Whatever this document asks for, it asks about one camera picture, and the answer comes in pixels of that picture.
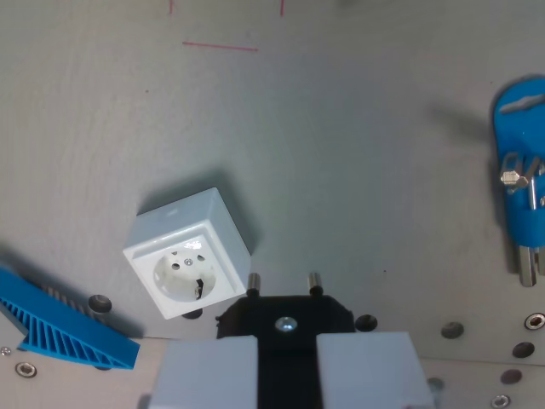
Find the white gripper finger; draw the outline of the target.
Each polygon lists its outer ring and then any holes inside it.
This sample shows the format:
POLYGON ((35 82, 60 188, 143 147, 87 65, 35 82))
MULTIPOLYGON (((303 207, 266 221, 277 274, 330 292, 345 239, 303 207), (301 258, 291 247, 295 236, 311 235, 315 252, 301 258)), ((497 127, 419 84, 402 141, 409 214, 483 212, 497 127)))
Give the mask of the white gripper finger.
POLYGON ((257 339, 244 336, 170 342, 148 406, 257 408, 257 339))
POLYGON ((434 408, 416 349, 406 332, 317 336, 325 408, 434 408))

